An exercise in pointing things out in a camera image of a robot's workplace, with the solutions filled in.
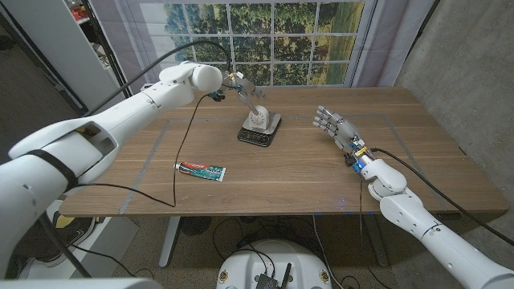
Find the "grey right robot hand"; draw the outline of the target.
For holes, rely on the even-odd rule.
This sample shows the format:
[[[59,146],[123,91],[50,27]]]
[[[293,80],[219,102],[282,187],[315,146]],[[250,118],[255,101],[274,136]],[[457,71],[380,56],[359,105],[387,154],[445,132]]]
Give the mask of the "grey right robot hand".
[[[375,160],[356,127],[334,111],[319,106],[312,124],[334,139],[336,146],[344,152],[345,164],[356,173]]]

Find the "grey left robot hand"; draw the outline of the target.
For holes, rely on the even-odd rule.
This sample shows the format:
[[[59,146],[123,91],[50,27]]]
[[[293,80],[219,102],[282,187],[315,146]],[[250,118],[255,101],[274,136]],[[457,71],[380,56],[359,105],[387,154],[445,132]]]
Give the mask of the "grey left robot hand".
[[[265,93],[250,80],[245,79],[241,72],[224,71],[222,73],[222,86],[220,88],[222,91],[230,89],[237,91],[239,100],[245,104],[254,115],[257,116],[259,114],[258,109],[251,101],[251,97],[256,97],[257,99],[264,98]]]

